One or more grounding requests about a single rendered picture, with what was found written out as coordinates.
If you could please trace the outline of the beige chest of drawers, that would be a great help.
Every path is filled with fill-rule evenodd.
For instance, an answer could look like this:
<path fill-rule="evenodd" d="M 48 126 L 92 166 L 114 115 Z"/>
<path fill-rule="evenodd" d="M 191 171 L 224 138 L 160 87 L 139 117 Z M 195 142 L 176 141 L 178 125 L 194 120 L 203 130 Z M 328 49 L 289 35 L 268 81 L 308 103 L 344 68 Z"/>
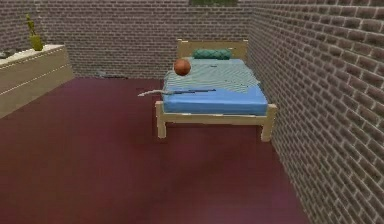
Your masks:
<path fill-rule="evenodd" d="M 0 59 L 0 119 L 72 80 L 64 45 L 45 45 Z"/>

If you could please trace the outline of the wooden bed with blue mattress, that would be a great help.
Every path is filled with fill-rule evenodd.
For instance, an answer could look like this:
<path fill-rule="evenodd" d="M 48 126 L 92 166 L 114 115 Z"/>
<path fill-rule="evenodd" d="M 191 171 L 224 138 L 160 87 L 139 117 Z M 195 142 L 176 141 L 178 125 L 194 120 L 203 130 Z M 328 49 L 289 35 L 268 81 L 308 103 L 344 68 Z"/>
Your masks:
<path fill-rule="evenodd" d="M 177 56 L 187 60 L 196 49 L 229 49 L 232 52 L 230 59 L 241 59 L 246 64 L 247 45 L 246 40 L 179 39 Z M 155 103 L 155 110 L 160 138 L 166 136 L 168 123 L 258 125 L 262 128 L 261 140 L 268 142 L 272 138 L 277 106 L 267 101 L 259 82 L 245 93 L 216 89 L 214 92 L 162 95 L 162 99 Z"/>

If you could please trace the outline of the green bolster pillow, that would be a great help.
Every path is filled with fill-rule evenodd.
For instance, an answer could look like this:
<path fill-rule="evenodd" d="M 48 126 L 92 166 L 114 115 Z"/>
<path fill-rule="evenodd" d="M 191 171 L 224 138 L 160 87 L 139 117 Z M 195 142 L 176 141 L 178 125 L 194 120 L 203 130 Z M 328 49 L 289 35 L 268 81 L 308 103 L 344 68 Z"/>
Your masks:
<path fill-rule="evenodd" d="M 196 59 L 229 60 L 232 57 L 232 52 L 229 49 L 196 49 L 193 51 L 192 57 Z"/>

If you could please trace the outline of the green window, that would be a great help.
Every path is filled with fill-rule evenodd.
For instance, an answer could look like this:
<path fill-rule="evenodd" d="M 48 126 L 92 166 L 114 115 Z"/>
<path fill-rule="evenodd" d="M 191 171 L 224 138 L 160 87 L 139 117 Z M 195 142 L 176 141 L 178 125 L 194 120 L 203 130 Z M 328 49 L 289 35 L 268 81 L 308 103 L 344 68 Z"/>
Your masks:
<path fill-rule="evenodd" d="M 191 6 L 232 7 L 237 6 L 239 0 L 188 0 Z"/>

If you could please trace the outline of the striped pale green blanket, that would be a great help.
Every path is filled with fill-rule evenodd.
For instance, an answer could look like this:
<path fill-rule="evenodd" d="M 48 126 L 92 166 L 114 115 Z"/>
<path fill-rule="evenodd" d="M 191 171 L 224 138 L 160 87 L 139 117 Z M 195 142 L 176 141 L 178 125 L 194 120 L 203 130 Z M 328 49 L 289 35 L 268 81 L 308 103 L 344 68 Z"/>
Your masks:
<path fill-rule="evenodd" d="M 187 61 L 191 70 L 186 76 L 179 76 L 173 70 L 164 77 L 165 89 L 224 89 L 245 93 L 259 81 L 253 71 L 241 59 L 195 59 Z"/>

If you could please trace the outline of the yellow-green cactus plant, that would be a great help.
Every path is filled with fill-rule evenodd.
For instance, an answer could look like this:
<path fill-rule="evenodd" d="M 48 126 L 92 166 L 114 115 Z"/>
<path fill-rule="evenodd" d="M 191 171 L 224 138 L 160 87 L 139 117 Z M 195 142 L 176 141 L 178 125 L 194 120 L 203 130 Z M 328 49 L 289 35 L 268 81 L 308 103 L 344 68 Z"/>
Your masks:
<path fill-rule="evenodd" d="M 42 51 L 43 50 L 43 42 L 41 40 L 41 37 L 36 33 L 35 31 L 35 23 L 34 21 L 30 18 L 30 15 L 26 15 L 26 23 L 29 28 L 29 40 L 31 43 L 32 48 L 35 51 Z"/>

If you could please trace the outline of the orange basketball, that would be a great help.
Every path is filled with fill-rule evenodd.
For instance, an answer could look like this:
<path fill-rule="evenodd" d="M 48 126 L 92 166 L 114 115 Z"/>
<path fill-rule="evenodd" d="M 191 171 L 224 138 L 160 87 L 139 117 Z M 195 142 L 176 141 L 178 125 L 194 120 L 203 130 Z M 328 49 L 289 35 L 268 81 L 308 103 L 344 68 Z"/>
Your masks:
<path fill-rule="evenodd" d="M 179 76 L 187 75 L 191 70 L 191 64 L 186 59 L 177 59 L 173 65 L 174 72 Z"/>

